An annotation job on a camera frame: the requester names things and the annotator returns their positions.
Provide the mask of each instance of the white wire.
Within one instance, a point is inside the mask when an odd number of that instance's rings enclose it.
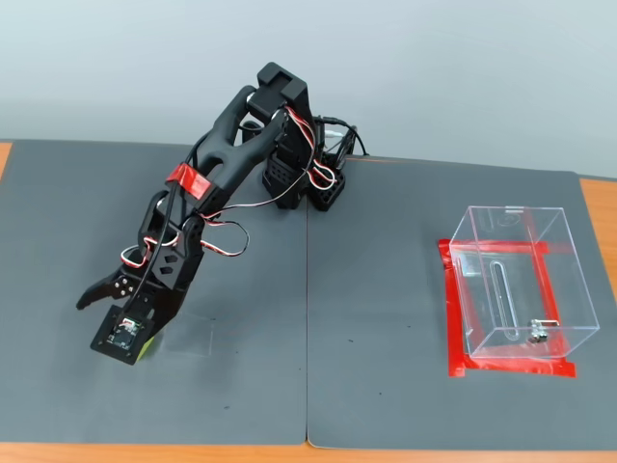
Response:
[[[175,246],[175,244],[177,243],[178,239],[180,239],[180,233],[178,233],[174,239],[172,239],[171,241],[168,241],[167,243],[163,243],[161,246]],[[139,248],[139,245],[135,245],[135,246],[129,246],[128,248],[126,248],[124,251],[122,251],[120,253],[120,259],[122,262],[124,262],[126,265],[128,265],[129,267],[133,267],[133,268],[140,268],[142,267],[147,261],[148,261],[148,253],[149,253],[149,246],[148,244],[153,244],[154,246],[156,246],[156,244],[158,243],[158,241],[150,236],[144,236],[144,242],[146,243],[146,254],[142,257],[142,261],[140,263],[134,262],[133,260],[127,258],[125,256],[126,253],[128,253],[129,251],[132,251],[136,248]]]
[[[317,169],[316,167],[312,168],[312,173],[313,174],[318,174],[320,177],[322,177],[324,180],[327,181],[332,181],[331,177],[326,176],[323,172],[321,172],[319,169]]]
[[[316,139],[315,139],[315,134],[312,131],[312,128],[310,128],[309,123],[307,123],[306,121],[300,119],[298,117],[298,115],[292,109],[289,109],[289,117],[292,119],[292,121],[294,121],[296,123],[296,125],[298,125],[298,127],[300,127],[300,130],[302,131],[303,135],[307,139],[307,142],[310,145],[310,148],[312,149],[312,152],[314,153],[315,152]],[[307,136],[307,133],[302,128],[302,126],[306,127],[310,131],[311,140]],[[336,183],[335,173],[330,168],[324,166],[323,164],[320,164],[319,161],[317,161],[317,159],[314,159],[314,156],[311,157],[311,160],[316,165],[316,167],[313,167],[313,170],[317,174],[319,174],[322,178],[326,179],[330,183],[328,186],[320,186],[315,181],[315,178],[312,176],[312,173],[310,171],[308,171],[308,179],[310,180],[310,183],[312,184],[312,186],[314,186],[318,190],[322,190],[322,191],[326,191],[326,190],[329,190],[330,188],[332,188],[335,185],[335,183]],[[331,177],[327,178],[325,175],[323,175],[323,173],[319,172],[320,169],[325,171],[325,172],[328,172]]]
[[[125,318],[122,323],[118,326],[126,326],[128,328],[134,328],[135,327],[135,322],[129,318]]]
[[[215,222],[212,220],[207,219],[203,214],[200,214],[201,218],[203,219],[203,221],[210,227],[223,227],[225,225],[235,225],[236,227],[239,227],[240,230],[242,230],[242,232],[244,232],[244,234],[246,234],[247,236],[247,240],[244,243],[244,248],[241,251],[238,251],[236,253],[230,253],[229,251],[225,251],[224,249],[219,248],[218,246],[202,240],[201,241],[201,245],[204,248],[209,249],[210,251],[214,251],[215,253],[218,253],[222,256],[228,257],[228,258],[236,258],[242,254],[245,253],[245,251],[249,248],[249,244],[251,244],[251,236],[249,235],[249,232],[242,227],[240,224],[238,224],[237,222],[232,222],[232,221],[227,221],[227,222]]]

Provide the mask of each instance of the gray mat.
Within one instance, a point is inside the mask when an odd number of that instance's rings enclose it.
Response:
[[[349,162],[308,217],[308,438],[344,449],[617,449],[617,311],[578,177]],[[443,266],[468,205],[563,206],[601,324],[577,379],[447,375]]]
[[[237,259],[204,257],[180,315],[129,367],[90,342],[120,265],[187,147],[17,142],[0,182],[0,440],[296,445],[306,435],[306,208],[238,210]],[[233,198],[267,198],[259,172]],[[209,235],[230,249],[235,231]]]

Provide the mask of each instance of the black robotic arm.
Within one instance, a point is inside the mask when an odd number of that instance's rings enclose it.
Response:
[[[227,205],[228,200],[257,164],[266,161],[263,183],[272,197],[262,204],[295,208],[308,192],[318,208],[327,210],[343,189],[344,176],[335,166],[328,188],[310,176],[313,163],[322,165],[324,143],[323,124],[317,127],[310,112],[307,84],[274,63],[257,80],[259,87],[240,90],[170,174],[168,189],[152,197],[138,232],[140,244],[79,299],[77,309],[83,310],[105,297],[128,297],[123,307],[113,305],[105,316],[93,350],[130,365],[138,360],[182,305],[203,257],[205,224],[237,206]],[[248,114],[263,126],[243,131],[244,143],[235,146]],[[328,180],[323,172],[317,174]]]

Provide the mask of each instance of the orange table edge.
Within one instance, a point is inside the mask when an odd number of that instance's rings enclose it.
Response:
[[[0,143],[0,178],[11,152]],[[580,181],[589,214],[600,244],[604,265],[617,293],[617,182]],[[316,449],[309,443],[289,447],[253,446],[134,446],[113,444],[0,443],[2,463],[149,463],[201,461],[234,463],[277,462],[512,462],[570,463],[617,461],[617,451],[458,451],[458,450],[339,450]]]

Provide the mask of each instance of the small clear object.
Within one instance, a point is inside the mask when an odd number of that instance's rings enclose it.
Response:
[[[561,207],[470,206],[450,255],[472,357],[565,357],[600,329]]]

